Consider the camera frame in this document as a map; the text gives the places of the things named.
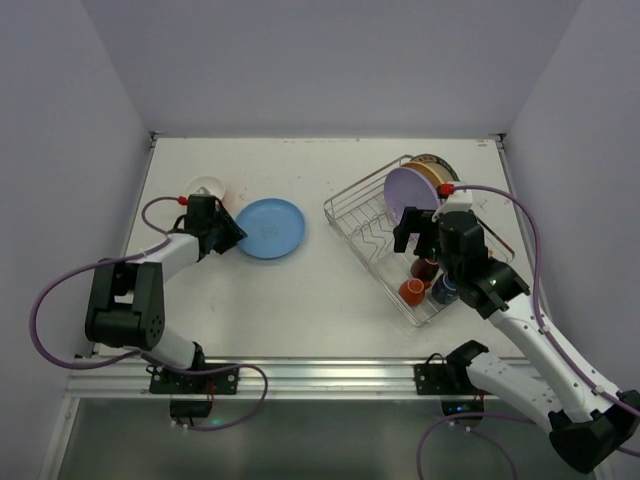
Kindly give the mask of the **green rimmed printed plate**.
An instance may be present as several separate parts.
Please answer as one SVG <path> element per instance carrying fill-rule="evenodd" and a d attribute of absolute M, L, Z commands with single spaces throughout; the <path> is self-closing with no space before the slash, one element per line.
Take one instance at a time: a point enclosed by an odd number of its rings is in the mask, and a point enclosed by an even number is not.
<path fill-rule="evenodd" d="M 420 154 L 412 158 L 413 161 L 422 164 L 438 164 L 447 170 L 451 181 L 459 181 L 460 178 L 454 168 L 443 158 L 434 154 Z"/>

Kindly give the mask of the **tan yellow plate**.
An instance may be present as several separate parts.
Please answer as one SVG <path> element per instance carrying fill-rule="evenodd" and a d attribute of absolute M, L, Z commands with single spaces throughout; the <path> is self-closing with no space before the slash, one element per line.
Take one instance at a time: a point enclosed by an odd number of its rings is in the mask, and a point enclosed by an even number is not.
<path fill-rule="evenodd" d="M 434 187 L 438 187 L 444 183 L 452 181 L 449 172 L 437 163 L 423 164 L 420 162 L 409 161 L 403 164 L 403 167 L 414 170 L 423 175 Z"/>

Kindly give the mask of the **lavender plate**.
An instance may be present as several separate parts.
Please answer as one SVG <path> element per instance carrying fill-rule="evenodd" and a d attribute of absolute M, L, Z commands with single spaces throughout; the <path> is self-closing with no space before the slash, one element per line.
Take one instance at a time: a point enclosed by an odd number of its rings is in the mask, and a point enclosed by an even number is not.
<path fill-rule="evenodd" d="M 384 181 L 383 195 L 387 210 L 395 224 L 399 224 L 406 207 L 437 210 L 440 199 L 433 185 L 421 173 L 398 167 L 391 170 Z"/>

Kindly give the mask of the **orange bowl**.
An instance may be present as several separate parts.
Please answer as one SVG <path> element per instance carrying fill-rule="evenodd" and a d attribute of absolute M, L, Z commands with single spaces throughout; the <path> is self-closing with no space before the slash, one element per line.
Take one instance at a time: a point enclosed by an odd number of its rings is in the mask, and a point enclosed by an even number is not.
<path fill-rule="evenodd" d="M 216 197 L 220 201 L 224 200 L 226 194 L 226 185 L 225 183 L 213 176 L 200 176 L 193 179 L 185 189 L 185 195 L 190 196 L 194 195 L 193 192 L 199 186 L 206 186 L 211 192 L 212 196 Z"/>

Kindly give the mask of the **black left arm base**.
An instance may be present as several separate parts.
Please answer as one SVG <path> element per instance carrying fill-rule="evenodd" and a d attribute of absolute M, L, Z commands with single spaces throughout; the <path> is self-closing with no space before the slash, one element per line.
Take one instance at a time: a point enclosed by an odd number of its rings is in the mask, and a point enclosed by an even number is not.
<path fill-rule="evenodd" d="M 235 395 L 239 380 L 239 369 L 215 375 L 184 375 L 158 366 L 148 365 L 150 374 L 149 392 L 169 395 L 170 418 L 176 422 L 194 425 L 196 420 L 207 418 L 213 409 L 216 395 Z"/>

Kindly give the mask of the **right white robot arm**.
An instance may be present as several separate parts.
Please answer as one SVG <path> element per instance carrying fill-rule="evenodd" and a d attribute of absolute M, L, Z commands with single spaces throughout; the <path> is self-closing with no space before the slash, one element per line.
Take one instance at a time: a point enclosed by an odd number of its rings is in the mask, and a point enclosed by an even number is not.
<path fill-rule="evenodd" d="M 468 341 L 445 358 L 451 375 L 498 396 L 548 434 L 553 449 L 587 474 L 629 440 L 639 426 L 639 393 L 599 374 L 541 314 L 520 275 L 490 256 L 484 230 L 470 211 L 438 214 L 405 208 L 394 250 L 417 236 L 415 254 L 437 260 L 458 298 L 501 331 L 540 374 L 535 380 Z"/>

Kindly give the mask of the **light blue plate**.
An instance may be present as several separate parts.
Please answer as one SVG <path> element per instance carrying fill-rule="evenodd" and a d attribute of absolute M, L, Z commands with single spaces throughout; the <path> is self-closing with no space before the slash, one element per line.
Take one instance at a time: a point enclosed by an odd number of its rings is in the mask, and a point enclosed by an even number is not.
<path fill-rule="evenodd" d="M 302 211 L 280 198 L 256 200 L 237 215 L 236 224 L 246 233 L 239 249 L 253 258 L 272 260 L 293 253 L 306 235 Z"/>

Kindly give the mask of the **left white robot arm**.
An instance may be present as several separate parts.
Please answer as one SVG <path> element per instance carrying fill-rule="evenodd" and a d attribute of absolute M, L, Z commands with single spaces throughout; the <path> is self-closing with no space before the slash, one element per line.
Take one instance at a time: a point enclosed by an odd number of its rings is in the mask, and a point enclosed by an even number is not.
<path fill-rule="evenodd" d="M 169 230 L 148 217 L 151 206 L 164 201 L 185 208 Z M 138 352 L 172 371 L 201 371 L 202 347 L 166 325 L 164 286 L 209 254 L 222 255 L 234 248 L 247 233 L 211 194 L 155 198 L 142 208 L 141 220 L 162 241 L 122 260 L 101 261 L 94 268 L 85 336 L 93 343 Z"/>

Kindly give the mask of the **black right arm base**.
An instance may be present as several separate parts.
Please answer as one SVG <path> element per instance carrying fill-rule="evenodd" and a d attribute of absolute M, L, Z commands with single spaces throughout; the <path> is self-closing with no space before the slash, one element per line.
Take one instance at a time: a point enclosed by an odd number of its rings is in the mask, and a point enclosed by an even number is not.
<path fill-rule="evenodd" d="M 413 379 L 416 394 L 437 397 L 445 416 L 485 411 L 484 394 L 471 384 L 466 370 L 440 353 L 414 364 Z"/>

